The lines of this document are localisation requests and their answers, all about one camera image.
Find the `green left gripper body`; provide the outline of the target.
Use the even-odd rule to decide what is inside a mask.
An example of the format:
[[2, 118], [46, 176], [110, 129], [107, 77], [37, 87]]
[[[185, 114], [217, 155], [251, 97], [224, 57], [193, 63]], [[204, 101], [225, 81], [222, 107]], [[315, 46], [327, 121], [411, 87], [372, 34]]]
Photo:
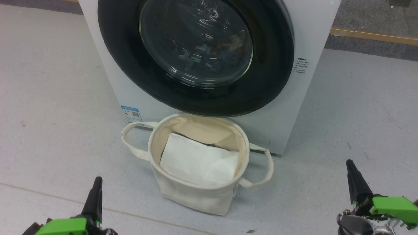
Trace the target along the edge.
[[45, 223], [36, 235], [88, 235], [87, 219], [68, 218]]

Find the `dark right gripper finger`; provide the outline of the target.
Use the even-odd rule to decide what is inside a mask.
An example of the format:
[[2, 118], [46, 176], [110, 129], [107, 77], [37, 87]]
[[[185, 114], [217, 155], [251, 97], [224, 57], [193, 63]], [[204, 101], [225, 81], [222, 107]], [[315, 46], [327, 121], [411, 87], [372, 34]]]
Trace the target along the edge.
[[371, 200], [373, 193], [353, 160], [348, 159], [346, 161], [346, 167], [351, 204], [354, 202], [362, 204], [365, 200]]

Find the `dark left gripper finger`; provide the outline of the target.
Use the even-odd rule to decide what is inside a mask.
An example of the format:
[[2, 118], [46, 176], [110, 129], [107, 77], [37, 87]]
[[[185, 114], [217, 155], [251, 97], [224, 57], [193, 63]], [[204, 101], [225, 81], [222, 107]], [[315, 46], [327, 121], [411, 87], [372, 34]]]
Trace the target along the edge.
[[90, 220], [90, 223], [95, 224], [95, 226], [102, 222], [102, 203], [103, 179], [102, 177], [96, 177], [81, 213]]

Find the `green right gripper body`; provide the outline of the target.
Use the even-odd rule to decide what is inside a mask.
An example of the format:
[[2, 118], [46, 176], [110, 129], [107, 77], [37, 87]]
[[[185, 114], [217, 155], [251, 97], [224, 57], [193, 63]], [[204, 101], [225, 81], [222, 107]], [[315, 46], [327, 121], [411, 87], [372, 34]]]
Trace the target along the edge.
[[372, 215], [387, 215], [399, 219], [410, 229], [418, 223], [418, 207], [405, 197], [372, 198]]

